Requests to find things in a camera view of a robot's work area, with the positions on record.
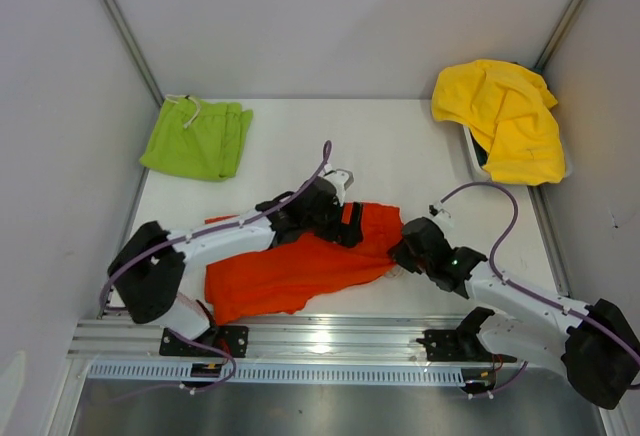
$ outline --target folded green shorts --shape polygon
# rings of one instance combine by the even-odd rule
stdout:
[[[183,178],[232,178],[252,119],[253,111],[243,111],[240,103],[167,96],[140,163]]]

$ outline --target garment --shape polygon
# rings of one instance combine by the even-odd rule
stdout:
[[[253,111],[243,111],[239,103],[168,96],[140,163],[184,178],[232,178],[252,119]]]
[[[549,111],[557,103],[542,76],[484,59],[442,71],[431,109],[436,121],[470,128],[489,153],[483,169],[492,180],[537,185],[565,175],[558,124]]]
[[[361,229],[362,242],[350,249],[307,233],[295,243],[210,264],[205,298],[213,304],[216,322],[293,313],[313,296],[379,278],[394,266],[387,251],[402,238],[400,210],[363,203]]]

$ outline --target orange cloth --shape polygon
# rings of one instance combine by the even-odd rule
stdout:
[[[346,206],[343,221],[351,213],[351,203]],[[295,243],[210,264],[205,298],[216,322],[293,313],[313,296],[379,278],[394,266],[387,251],[402,238],[400,210],[363,203],[361,227],[363,241],[351,249],[303,234]]]

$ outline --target yellow cloth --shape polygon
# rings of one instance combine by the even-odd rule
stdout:
[[[556,104],[542,76],[481,59],[442,71],[431,109],[436,121],[469,127],[489,153],[483,169],[493,181],[537,185],[565,174],[558,123],[549,111]]]

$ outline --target white table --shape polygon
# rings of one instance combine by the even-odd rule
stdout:
[[[208,183],[150,171],[133,224],[158,220],[165,228],[201,225],[212,216],[237,214],[295,190],[333,142],[334,167],[353,171],[348,199],[401,208],[403,221],[428,214],[428,206],[470,181],[461,129],[435,123],[430,101],[242,100],[254,110],[244,156],[234,179]],[[544,288],[556,289],[526,187],[513,186],[518,223],[497,256],[499,265]],[[511,218],[511,203],[491,188],[468,189],[446,205],[455,219],[452,245],[485,254]],[[422,317],[466,314],[476,306],[438,290],[424,275],[397,271],[370,284],[314,297],[301,313]],[[204,269],[182,289],[202,298]],[[118,305],[114,297],[112,304]]]

